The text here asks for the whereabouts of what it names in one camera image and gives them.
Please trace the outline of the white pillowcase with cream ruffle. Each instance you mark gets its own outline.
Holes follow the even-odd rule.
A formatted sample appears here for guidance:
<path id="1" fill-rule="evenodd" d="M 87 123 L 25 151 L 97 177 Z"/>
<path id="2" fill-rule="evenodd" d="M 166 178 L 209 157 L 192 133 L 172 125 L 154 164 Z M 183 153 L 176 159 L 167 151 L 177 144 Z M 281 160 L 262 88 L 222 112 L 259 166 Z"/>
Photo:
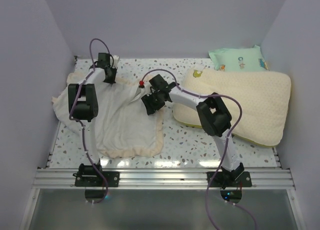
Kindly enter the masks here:
<path id="1" fill-rule="evenodd" d="M 138 82 L 117 78 L 114 84 L 96 86 L 98 115 L 95 139 L 98 154 L 110 158 L 153 157 L 162 151 L 163 111 L 147 115 L 141 98 L 148 94 Z M 56 117 L 81 137 L 81 125 L 69 119 L 68 91 L 52 98 Z"/>

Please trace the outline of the cream yellow dotted pillow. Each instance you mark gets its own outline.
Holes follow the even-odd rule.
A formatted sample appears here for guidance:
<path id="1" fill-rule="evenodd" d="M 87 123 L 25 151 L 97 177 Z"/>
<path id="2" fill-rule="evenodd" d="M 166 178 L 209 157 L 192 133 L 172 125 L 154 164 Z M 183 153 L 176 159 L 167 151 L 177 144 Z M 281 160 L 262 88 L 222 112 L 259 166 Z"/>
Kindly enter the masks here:
<path id="1" fill-rule="evenodd" d="M 200 95 L 218 93 L 232 97 L 223 101 L 232 115 L 231 123 L 240 120 L 234 135 L 265 147 L 274 147 L 283 138 L 292 88 L 288 75 L 192 67 L 180 85 Z"/>

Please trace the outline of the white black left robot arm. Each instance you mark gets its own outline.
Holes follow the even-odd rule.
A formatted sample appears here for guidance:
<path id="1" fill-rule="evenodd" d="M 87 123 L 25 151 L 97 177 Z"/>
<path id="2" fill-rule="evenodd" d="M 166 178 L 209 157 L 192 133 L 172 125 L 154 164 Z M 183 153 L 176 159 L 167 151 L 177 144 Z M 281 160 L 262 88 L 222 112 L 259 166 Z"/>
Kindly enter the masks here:
<path id="1" fill-rule="evenodd" d="M 67 86 L 69 119 L 80 123 L 80 135 L 84 153 L 90 162 L 89 166 L 81 165 L 90 170 L 86 180 L 92 186 L 103 183 L 104 174 L 100 166 L 100 157 L 96 146 L 95 125 L 99 104 L 96 86 L 101 83 L 114 84 L 120 58 L 108 53 L 99 53 L 88 74 L 78 83 Z"/>

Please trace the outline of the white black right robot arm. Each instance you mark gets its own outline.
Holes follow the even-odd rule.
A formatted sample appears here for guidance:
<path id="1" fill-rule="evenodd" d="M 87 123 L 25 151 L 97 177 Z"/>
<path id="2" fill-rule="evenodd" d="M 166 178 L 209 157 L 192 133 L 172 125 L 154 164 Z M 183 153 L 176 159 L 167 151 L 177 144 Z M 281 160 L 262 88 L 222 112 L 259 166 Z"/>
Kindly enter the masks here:
<path id="1" fill-rule="evenodd" d="M 202 129 L 213 137 L 218 148 L 223 182 L 227 186 L 235 186 L 241 180 L 244 166 L 232 141 L 232 115 L 222 100 L 226 96 L 217 93 L 207 96 L 192 93 L 182 89 L 176 82 L 167 83 L 159 74 L 149 83 L 150 93 L 141 98 L 147 115 L 159 111 L 166 102 L 181 104 L 195 110 Z"/>

